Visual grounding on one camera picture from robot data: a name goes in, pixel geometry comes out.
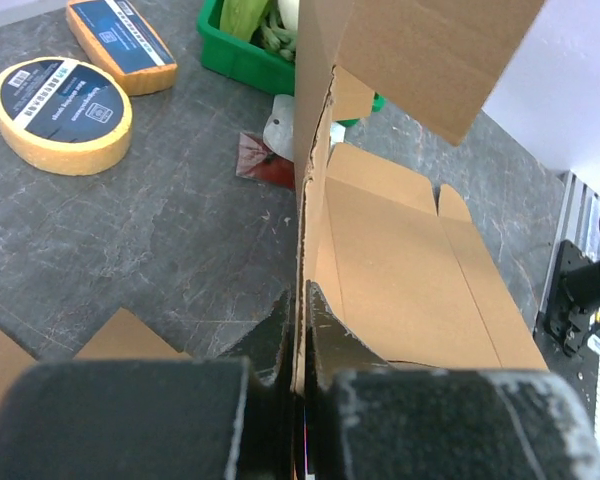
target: gray table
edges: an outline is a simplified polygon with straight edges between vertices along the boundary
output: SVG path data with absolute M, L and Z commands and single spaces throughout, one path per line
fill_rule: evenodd
M 238 133 L 262 130 L 271 98 L 201 67 L 201 0 L 135 4 L 180 73 L 171 91 L 133 99 L 119 165 L 50 175 L 0 137 L 0 327 L 38 358 L 71 357 L 121 306 L 175 348 L 214 356 L 295 281 L 293 193 L 234 176 Z M 86 60 L 62 11 L 0 28 L 0 71 L 43 55 Z M 347 138 L 465 196 L 531 326 L 560 182 L 485 116 L 458 149 L 391 105 Z

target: cardboard box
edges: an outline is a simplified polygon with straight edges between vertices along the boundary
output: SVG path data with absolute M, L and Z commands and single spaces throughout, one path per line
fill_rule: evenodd
M 444 186 L 436 208 L 426 178 L 351 146 L 329 149 L 331 121 L 368 115 L 373 91 L 460 143 L 542 4 L 300 3 L 297 391 L 307 280 L 388 361 L 546 368 L 460 196 Z
M 80 360 L 185 359 L 138 317 L 120 309 L 75 357 Z M 0 402 L 13 382 L 35 360 L 0 330 Z

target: dark blue label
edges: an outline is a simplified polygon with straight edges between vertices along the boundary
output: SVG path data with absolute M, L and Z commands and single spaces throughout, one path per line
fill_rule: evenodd
M 38 137 L 80 143 L 113 131 L 124 113 L 116 87 L 76 60 L 42 60 L 12 72 L 1 99 L 16 125 Z
M 71 8 L 123 72 L 175 63 L 129 2 L 93 0 Z

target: green basket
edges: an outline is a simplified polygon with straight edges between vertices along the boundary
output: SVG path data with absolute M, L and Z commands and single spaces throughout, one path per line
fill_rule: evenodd
M 204 40 L 200 63 L 238 82 L 271 95 L 295 93 L 295 65 L 262 48 L 239 40 L 218 29 L 224 0 L 205 0 L 198 15 L 198 32 Z M 384 106 L 385 100 L 376 94 L 373 111 Z M 358 119 L 343 120 L 345 127 Z

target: black mechanical device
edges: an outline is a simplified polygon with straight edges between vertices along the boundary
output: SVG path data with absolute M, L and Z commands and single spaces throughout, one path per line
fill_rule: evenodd
M 0 409 L 0 480 L 600 479 L 558 376 L 397 370 L 307 291 L 302 396 L 285 295 L 225 358 L 36 366 Z
M 591 316 L 600 308 L 600 261 L 593 262 L 568 240 L 560 244 L 547 311 L 546 331 L 571 357 L 600 330 Z

